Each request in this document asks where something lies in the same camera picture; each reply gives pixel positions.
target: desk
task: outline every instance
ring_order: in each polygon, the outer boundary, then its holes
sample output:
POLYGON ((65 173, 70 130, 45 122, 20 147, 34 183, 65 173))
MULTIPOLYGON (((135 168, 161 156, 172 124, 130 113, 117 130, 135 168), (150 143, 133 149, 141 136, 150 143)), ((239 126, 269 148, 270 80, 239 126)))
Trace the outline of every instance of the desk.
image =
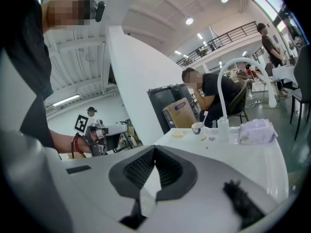
POLYGON ((263 187, 278 203, 288 197, 288 176, 281 148, 273 142, 256 146, 237 143, 239 127, 230 128, 229 143, 218 141, 218 129, 206 128, 207 138, 196 140, 191 129, 171 129, 155 142, 177 148, 228 164, 244 176, 263 187), (185 132, 182 138, 172 136, 174 132, 185 132))
POLYGON ((274 79, 276 80, 288 79, 290 81, 293 81, 296 85, 298 85, 296 78, 294 76, 294 66, 282 66, 273 68, 272 74, 274 79))

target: white cup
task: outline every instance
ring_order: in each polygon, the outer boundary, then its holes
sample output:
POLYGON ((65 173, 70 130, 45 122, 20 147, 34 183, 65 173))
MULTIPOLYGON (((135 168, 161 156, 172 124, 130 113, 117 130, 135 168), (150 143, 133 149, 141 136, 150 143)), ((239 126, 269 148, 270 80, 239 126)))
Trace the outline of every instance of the white cup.
POLYGON ((193 123, 191 126, 192 132, 195 135, 195 138, 203 141, 206 138, 205 127, 202 122, 193 123))

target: railing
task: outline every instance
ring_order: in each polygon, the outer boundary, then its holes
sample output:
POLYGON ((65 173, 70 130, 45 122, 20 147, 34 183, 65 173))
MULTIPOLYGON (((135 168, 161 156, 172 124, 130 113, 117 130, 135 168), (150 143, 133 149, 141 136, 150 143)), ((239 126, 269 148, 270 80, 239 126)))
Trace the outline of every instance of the railing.
POLYGON ((195 51, 189 53, 187 58, 182 58, 177 62, 179 66, 185 68, 196 60, 208 55, 209 53, 219 49, 231 42, 244 38, 246 36, 258 33, 257 24, 255 21, 242 25, 236 29, 233 29, 225 34, 218 36, 215 39, 207 42, 205 45, 202 45, 195 51))

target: faucet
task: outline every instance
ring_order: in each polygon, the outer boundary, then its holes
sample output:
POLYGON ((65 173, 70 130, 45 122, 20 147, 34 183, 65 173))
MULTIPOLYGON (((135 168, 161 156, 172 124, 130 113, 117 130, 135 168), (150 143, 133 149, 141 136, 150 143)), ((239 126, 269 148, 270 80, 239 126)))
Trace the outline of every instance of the faucet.
POLYGON ((217 80, 217 88, 218 88, 218 94, 220 98, 220 103, 222 105, 222 110, 223 110, 223 117, 219 118, 217 123, 218 123, 218 134, 219 134, 219 140, 222 142, 229 142, 229 120, 227 116, 227 111, 225 107, 225 100, 224 100, 224 95, 222 91, 222 77, 224 72, 228 69, 229 66, 231 66, 234 63, 238 62, 248 62, 251 65, 256 66, 263 74, 263 79, 265 80, 267 87, 268 87, 268 93, 269 93, 269 106, 271 108, 276 107, 276 98, 273 94, 273 89, 269 80, 269 76, 266 72, 266 70, 255 60, 252 60, 250 58, 235 58, 230 61, 228 61, 223 68, 221 68, 219 74, 218 74, 218 80, 217 80))

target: white curved pipe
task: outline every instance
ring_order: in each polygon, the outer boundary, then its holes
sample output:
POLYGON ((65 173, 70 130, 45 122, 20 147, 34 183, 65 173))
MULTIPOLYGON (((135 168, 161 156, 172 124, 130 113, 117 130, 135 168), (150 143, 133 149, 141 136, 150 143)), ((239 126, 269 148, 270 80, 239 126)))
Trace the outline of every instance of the white curved pipe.
POLYGON ((273 94, 273 89, 269 80, 269 76, 266 72, 266 70, 255 60, 249 59, 249 58, 244 58, 244 57, 240 57, 240 58, 235 58, 232 59, 230 61, 228 61, 224 67, 221 68, 219 74, 218 74, 218 80, 217 80, 217 88, 218 88, 218 94, 219 94, 219 98, 220 98, 220 103, 222 105, 222 110, 223 110, 223 115, 224 115, 224 119, 227 119, 227 111, 225 108, 225 100, 224 100, 224 95, 223 95, 223 91, 222 91, 222 77, 224 72, 228 69, 229 66, 231 66, 234 63, 238 63, 238 62, 248 62, 251 65, 256 66, 261 73, 263 74, 263 79, 265 80, 267 87, 268 87, 268 93, 269 93, 269 106, 271 108, 276 107, 276 98, 274 97, 273 94))

